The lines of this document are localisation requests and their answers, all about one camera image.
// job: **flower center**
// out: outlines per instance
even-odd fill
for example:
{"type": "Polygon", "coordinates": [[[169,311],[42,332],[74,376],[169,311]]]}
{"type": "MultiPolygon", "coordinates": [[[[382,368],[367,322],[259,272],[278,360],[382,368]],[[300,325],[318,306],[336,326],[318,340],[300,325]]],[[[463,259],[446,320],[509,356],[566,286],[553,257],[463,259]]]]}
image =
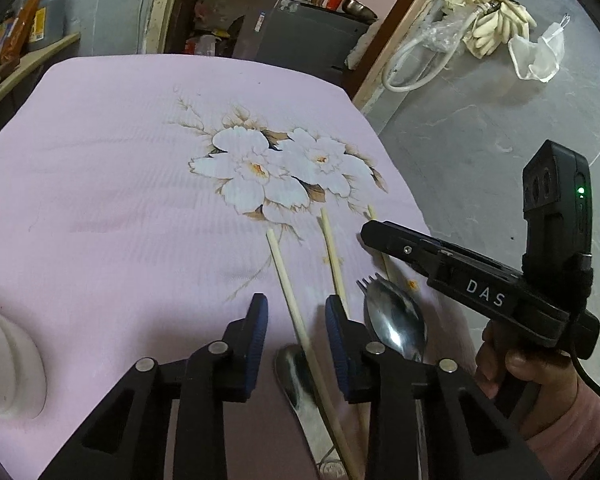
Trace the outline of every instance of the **flower center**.
{"type": "Polygon", "coordinates": [[[257,177],[267,178],[269,176],[269,172],[265,170],[260,164],[256,164],[255,162],[249,162],[248,168],[257,177]]]}

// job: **white hose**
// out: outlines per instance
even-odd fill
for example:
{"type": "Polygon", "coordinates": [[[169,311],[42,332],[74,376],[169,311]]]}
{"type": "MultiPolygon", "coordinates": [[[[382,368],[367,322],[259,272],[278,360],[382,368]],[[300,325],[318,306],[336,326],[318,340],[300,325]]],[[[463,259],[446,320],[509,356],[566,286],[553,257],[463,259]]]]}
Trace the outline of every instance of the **white hose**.
{"type": "Polygon", "coordinates": [[[471,24],[474,22],[474,20],[483,12],[483,10],[478,9],[475,12],[472,12],[471,15],[469,15],[469,17],[466,20],[464,20],[464,23],[462,24],[462,29],[458,33],[458,39],[454,43],[453,47],[449,50],[449,52],[445,54],[445,57],[442,58],[442,61],[437,67],[431,70],[422,79],[416,79],[416,81],[413,81],[404,86],[394,86],[391,84],[390,79],[393,76],[392,72],[395,70],[395,67],[402,63],[402,60],[409,55],[411,50],[413,50],[417,44],[421,43],[422,40],[424,40],[425,35],[420,34],[419,36],[411,40],[409,43],[407,43],[404,47],[398,49],[396,53],[393,56],[391,56],[391,59],[387,62],[387,64],[384,66],[384,70],[382,71],[382,84],[384,85],[384,87],[391,92],[410,92],[411,90],[415,90],[416,88],[420,88],[421,86],[426,85],[429,81],[435,78],[435,76],[437,76],[440,73],[440,71],[446,66],[446,64],[451,59],[451,56],[453,56],[454,52],[458,49],[460,41],[464,36],[464,32],[469,27],[471,27],[471,24]]]}

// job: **stainless steel utensil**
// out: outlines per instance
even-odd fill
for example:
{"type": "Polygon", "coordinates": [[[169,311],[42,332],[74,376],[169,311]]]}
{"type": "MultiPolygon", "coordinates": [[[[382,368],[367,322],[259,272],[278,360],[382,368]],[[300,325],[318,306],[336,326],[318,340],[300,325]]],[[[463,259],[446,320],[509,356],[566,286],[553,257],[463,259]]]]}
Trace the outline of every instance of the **stainless steel utensil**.
{"type": "Polygon", "coordinates": [[[378,15],[357,0],[342,0],[342,12],[365,23],[373,23],[378,15]]]}
{"type": "Polygon", "coordinates": [[[365,293],[367,329],[405,359],[422,362],[427,325],[418,304],[400,287],[380,274],[356,282],[365,293]]]}
{"type": "Polygon", "coordinates": [[[289,345],[278,350],[274,370],[278,384],[300,422],[320,480],[347,480],[347,473],[315,402],[314,382],[302,347],[289,345]]]}

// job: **yellow label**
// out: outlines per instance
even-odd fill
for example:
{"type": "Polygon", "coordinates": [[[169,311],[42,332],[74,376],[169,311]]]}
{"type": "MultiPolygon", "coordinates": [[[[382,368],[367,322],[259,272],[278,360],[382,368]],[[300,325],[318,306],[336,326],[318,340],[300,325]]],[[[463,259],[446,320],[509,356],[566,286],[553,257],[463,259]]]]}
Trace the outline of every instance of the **yellow label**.
{"type": "Polygon", "coordinates": [[[46,19],[46,7],[38,9],[36,16],[33,19],[33,25],[31,26],[31,35],[29,36],[29,43],[34,41],[40,41],[45,37],[45,19],[46,19]]]}

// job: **metal bowl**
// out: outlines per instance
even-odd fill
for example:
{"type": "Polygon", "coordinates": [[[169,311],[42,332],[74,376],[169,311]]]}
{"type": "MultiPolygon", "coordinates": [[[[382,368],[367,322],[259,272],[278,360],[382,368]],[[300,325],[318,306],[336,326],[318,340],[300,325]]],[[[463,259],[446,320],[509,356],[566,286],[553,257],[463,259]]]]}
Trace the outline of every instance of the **metal bowl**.
{"type": "Polygon", "coordinates": [[[342,12],[365,23],[373,23],[378,19],[375,12],[357,0],[342,0],[342,12]]]}

